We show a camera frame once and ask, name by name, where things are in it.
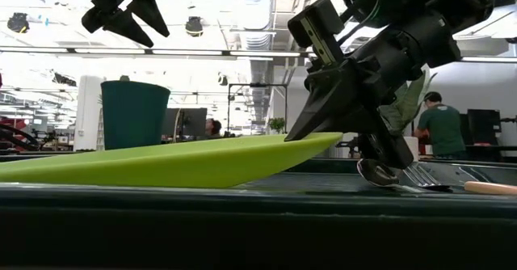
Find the dark green cup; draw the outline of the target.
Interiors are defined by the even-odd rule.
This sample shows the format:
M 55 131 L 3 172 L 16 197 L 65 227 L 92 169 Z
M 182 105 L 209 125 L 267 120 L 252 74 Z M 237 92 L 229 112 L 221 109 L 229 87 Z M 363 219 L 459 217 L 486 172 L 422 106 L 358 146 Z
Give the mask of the dark green cup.
M 107 150 L 159 145 L 170 90 L 145 82 L 101 84 Z

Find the black computer monitor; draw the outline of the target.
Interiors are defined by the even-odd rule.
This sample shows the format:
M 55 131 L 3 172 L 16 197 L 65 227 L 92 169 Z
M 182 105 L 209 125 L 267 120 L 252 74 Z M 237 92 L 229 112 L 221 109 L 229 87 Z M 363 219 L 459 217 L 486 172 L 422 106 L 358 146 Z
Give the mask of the black computer monitor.
M 469 109 L 467 115 L 473 144 L 497 146 L 502 131 L 499 110 Z
M 175 141 L 194 141 L 205 135 L 206 108 L 167 108 L 162 136 Z

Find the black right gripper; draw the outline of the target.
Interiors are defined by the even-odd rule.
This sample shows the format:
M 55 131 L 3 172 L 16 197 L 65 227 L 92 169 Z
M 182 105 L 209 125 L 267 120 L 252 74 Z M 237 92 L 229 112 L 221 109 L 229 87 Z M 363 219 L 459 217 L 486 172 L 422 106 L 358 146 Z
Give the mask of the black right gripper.
M 363 157 L 405 169 L 413 154 L 403 136 L 389 132 L 375 108 L 390 105 L 401 86 L 421 78 L 423 65 L 459 58 L 452 29 L 440 13 L 392 23 L 348 53 L 347 64 L 309 73 L 309 97 L 285 140 L 301 140 L 313 132 L 358 133 Z

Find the white column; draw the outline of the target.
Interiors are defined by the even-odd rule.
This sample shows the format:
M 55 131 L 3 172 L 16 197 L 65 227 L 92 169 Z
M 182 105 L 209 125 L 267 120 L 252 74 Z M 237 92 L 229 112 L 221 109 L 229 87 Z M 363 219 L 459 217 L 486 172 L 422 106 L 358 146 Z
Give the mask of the white column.
M 103 78 L 90 75 L 83 75 L 79 79 L 74 132 L 75 151 L 97 149 L 103 81 Z

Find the dark green plastic tray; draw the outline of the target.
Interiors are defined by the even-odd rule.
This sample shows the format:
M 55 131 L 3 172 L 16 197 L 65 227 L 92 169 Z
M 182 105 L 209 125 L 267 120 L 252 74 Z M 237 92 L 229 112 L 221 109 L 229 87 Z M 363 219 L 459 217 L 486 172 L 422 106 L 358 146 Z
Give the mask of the dark green plastic tray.
M 315 158 L 231 189 L 0 184 L 0 270 L 517 270 L 517 164 L 426 161 L 438 191 Z

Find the black ceiling fixture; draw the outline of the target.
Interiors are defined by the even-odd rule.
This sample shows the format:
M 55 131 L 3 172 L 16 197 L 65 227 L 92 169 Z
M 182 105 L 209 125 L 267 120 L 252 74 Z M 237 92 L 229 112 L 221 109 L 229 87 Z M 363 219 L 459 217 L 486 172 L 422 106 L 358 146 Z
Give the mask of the black ceiling fixture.
M 27 14 L 15 12 L 8 19 L 7 28 L 16 33 L 27 33 L 30 29 Z
M 185 31 L 191 37 L 200 37 L 204 33 L 201 18 L 199 16 L 191 16 L 185 24 Z

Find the spoon with orange handle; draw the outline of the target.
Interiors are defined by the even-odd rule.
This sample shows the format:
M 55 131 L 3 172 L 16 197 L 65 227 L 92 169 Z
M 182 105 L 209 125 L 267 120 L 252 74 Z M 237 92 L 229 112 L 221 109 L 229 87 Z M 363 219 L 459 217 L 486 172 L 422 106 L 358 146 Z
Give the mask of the spoon with orange handle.
M 359 174 L 374 186 L 395 187 L 399 185 L 396 172 L 380 161 L 363 158 L 357 162 L 356 167 Z

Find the lime green plate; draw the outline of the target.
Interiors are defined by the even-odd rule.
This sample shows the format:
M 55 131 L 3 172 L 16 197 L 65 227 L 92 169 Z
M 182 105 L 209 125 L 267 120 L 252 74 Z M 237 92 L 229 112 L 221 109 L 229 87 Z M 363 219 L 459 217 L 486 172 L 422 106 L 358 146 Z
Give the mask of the lime green plate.
M 299 165 L 342 138 L 262 135 L 0 162 L 0 182 L 125 187 L 231 188 Z

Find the fork with wooden handle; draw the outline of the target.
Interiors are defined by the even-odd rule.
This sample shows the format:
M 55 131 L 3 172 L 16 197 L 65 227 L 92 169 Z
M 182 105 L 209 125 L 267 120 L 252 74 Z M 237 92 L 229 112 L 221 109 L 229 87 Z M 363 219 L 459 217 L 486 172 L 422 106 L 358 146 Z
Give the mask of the fork with wooden handle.
M 411 164 L 403 170 L 405 176 L 416 186 L 439 192 L 450 192 L 453 188 L 464 189 L 467 192 L 517 196 L 517 186 L 508 184 L 494 184 L 480 181 L 466 181 L 459 184 L 442 184 L 429 171 L 417 163 Z

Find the small green background plant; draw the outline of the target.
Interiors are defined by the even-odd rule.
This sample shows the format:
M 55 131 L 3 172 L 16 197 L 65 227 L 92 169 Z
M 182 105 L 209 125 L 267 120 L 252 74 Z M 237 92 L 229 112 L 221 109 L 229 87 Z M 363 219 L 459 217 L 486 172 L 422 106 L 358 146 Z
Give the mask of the small green background plant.
M 285 133 L 286 120 L 283 117 L 270 118 L 267 122 L 268 128 L 278 134 Z

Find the person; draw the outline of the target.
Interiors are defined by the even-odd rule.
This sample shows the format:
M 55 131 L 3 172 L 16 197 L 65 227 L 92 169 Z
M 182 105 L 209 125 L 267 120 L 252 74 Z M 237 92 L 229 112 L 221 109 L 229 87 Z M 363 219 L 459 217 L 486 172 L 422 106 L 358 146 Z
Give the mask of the person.
M 207 119 L 205 123 L 205 138 L 217 139 L 221 138 L 221 122 L 213 118 Z
M 418 138 L 428 136 L 435 158 L 465 158 L 460 113 L 443 104 L 441 94 L 435 91 L 425 94 L 424 105 L 427 109 L 420 115 L 414 135 Z

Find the silver ventilation duct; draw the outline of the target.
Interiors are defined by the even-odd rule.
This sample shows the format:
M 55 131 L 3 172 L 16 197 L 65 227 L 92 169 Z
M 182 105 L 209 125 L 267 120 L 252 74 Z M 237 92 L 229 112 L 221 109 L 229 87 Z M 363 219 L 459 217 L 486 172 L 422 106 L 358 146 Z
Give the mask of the silver ventilation duct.
M 274 0 L 235 0 L 242 49 L 270 50 L 271 12 Z

